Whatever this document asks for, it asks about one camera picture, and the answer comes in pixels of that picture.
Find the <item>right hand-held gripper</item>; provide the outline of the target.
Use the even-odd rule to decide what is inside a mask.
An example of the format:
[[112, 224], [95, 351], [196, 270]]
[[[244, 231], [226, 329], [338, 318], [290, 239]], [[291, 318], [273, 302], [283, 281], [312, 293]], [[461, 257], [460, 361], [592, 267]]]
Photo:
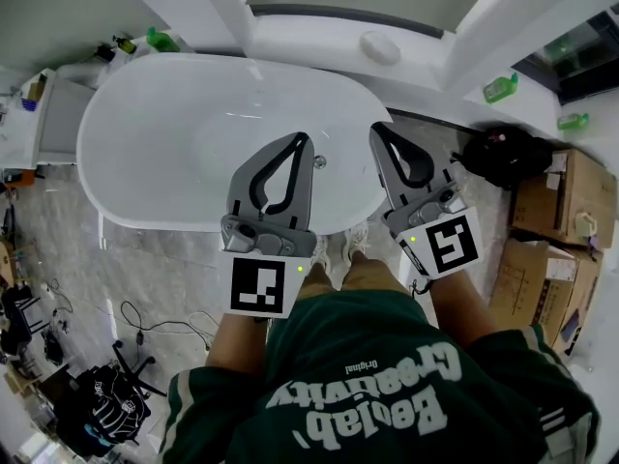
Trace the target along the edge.
[[478, 212], [465, 204], [441, 141], [420, 129], [377, 122], [369, 144], [393, 209], [383, 221], [420, 276], [436, 280], [480, 262]]

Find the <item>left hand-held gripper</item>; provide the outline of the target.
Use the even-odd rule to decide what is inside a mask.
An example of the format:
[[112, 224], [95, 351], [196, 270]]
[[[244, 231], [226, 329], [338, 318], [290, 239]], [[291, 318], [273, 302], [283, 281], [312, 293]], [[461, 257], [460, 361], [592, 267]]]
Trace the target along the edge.
[[[294, 132], [262, 147], [233, 174], [219, 251], [219, 287], [227, 313], [268, 319], [290, 315], [317, 243], [307, 230], [313, 157], [310, 137]], [[277, 177], [284, 194], [268, 196], [267, 182], [288, 162], [284, 182]]]

